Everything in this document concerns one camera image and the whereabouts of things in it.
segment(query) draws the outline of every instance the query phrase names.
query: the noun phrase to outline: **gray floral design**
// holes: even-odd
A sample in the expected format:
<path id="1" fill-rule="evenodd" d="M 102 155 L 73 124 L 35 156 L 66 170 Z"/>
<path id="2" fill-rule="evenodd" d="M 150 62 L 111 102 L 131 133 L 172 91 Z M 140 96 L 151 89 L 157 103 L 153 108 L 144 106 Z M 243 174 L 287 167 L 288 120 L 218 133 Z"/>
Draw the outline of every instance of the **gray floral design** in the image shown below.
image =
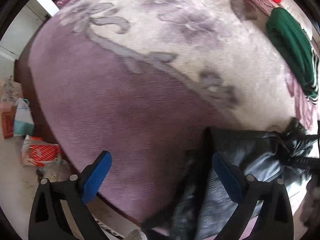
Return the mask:
<path id="1" fill-rule="evenodd" d="M 180 0 L 144 0 L 140 3 L 140 6 L 146 10 L 163 10 L 179 7 L 181 3 Z"/>
<path id="2" fill-rule="evenodd" d="M 118 8 L 113 3 L 92 4 L 91 0 L 73 0 L 72 3 L 64 8 L 62 20 L 74 23 L 74 32 L 83 32 L 89 25 L 117 25 L 118 34 L 128 32 L 130 23 L 119 16 L 115 16 Z"/>
<path id="3" fill-rule="evenodd" d="M 230 6 L 240 21 L 257 20 L 257 10 L 248 0 L 230 0 Z"/>
<path id="4" fill-rule="evenodd" d="M 230 6 L 240 21 L 257 20 L 257 10 L 248 0 L 230 0 Z"/>
<path id="5" fill-rule="evenodd" d="M 206 68 L 199 73 L 200 83 L 209 97 L 219 101 L 225 108 L 234 108 L 239 104 L 239 93 L 234 86 L 224 86 L 220 75 L 213 69 Z"/>
<path id="6" fill-rule="evenodd" d="M 219 104 L 224 110 L 224 115 L 226 115 L 226 109 L 231 109 L 238 104 L 239 99 L 235 88 L 224 86 L 222 79 L 212 71 L 202 71 L 199 74 L 200 82 L 195 82 L 174 68 L 172 64 L 179 58 L 178 54 L 161 51 L 141 54 L 107 37 L 99 36 L 91 25 L 117 25 L 119 26 L 119 30 L 116 31 L 118 34 L 130 31 L 129 21 L 117 15 L 119 8 L 115 6 L 114 0 L 112 2 L 99 1 L 100 3 L 93 3 L 92 0 L 73 0 L 70 6 L 63 9 L 61 21 L 73 24 L 75 32 L 84 32 L 91 41 L 104 49 L 113 51 L 131 73 L 141 74 L 145 68 L 155 68 L 168 73 L 210 104 Z M 191 44 L 195 49 L 197 46 L 201 49 L 209 48 L 207 44 L 218 43 L 219 30 L 217 29 L 222 23 L 219 19 L 212 18 L 205 10 L 198 9 L 192 0 L 136 0 L 136 2 L 138 9 L 155 12 L 156 18 L 165 23 L 164 28 L 166 29 L 160 31 L 165 39 L 176 37 L 177 39 L 173 42 Z M 228 119 L 238 123 L 231 113 Z"/>
<path id="7" fill-rule="evenodd" d="M 186 41 L 216 37 L 213 21 L 209 20 L 205 12 L 196 9 L 177 8 L 166 14 L 158 14 L 158 19 L 168 22 L 170 29 L 182 34 Z"/>

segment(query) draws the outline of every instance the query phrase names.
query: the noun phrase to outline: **green cloth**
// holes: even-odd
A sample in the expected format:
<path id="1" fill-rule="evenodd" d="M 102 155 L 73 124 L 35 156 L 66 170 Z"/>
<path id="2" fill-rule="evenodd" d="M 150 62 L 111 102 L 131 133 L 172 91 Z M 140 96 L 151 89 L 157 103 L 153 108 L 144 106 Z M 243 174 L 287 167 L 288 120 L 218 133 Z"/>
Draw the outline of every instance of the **green cloth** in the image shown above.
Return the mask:
<path id="1" fill-rule="evenodd" d="M 300 25 L 283 8 L 274 8 L 266 24 L 272 44 L 288 63 L 305 95 L 312 100 L 318 97 L 315 53 Z"/>

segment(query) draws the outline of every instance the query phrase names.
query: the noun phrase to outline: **black metal bracket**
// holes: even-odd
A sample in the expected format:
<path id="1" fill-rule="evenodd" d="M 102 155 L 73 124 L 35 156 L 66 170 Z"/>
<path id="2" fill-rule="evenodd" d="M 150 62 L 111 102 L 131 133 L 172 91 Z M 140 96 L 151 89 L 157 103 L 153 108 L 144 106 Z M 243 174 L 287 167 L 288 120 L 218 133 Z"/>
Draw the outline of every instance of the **black metal bracket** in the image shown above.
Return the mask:
<path id="1" fill-rule="evenodd" d="M 29 240 L 76 240 L 60 200 L 66 200 L 82 236 L 86 240 L 108 240 L 85 204 L 92 200 L 111 167 L 111 155 L 103 151 L 78 176 L 51 183 L 42 179 L 33 201 Z"/>
<path id="2" fill-rule="evenodd" d="M 212 165 L 231 200 L 238 203 L 216 240 L 238 240 L 259 200 L 263 200 L 260 214 L 245 239 L 293 240 L 292 211 L 282 179 L 263 182 L 253 175 L 245 176 L 237 166 L 218 153 L 213 154 Z"/>

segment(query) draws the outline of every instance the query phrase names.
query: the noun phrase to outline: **white floor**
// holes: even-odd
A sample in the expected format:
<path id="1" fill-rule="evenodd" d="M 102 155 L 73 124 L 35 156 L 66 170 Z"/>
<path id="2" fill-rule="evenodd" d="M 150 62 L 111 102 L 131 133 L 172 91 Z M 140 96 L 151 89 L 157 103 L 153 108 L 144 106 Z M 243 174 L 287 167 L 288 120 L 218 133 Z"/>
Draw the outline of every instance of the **white floor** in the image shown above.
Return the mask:
<path id="1" fill-rule="evenodd" d="M 29 217 L 38 181 L 36 167 L 23 167 L 19 162 L 22 143 L 21 137 L 4 139 L 0 129 L 0 206 L 20 237 L 28 240 Z M 121 236 L 139 228 L 99 198 L 87 206 L 96 218 Z"/>

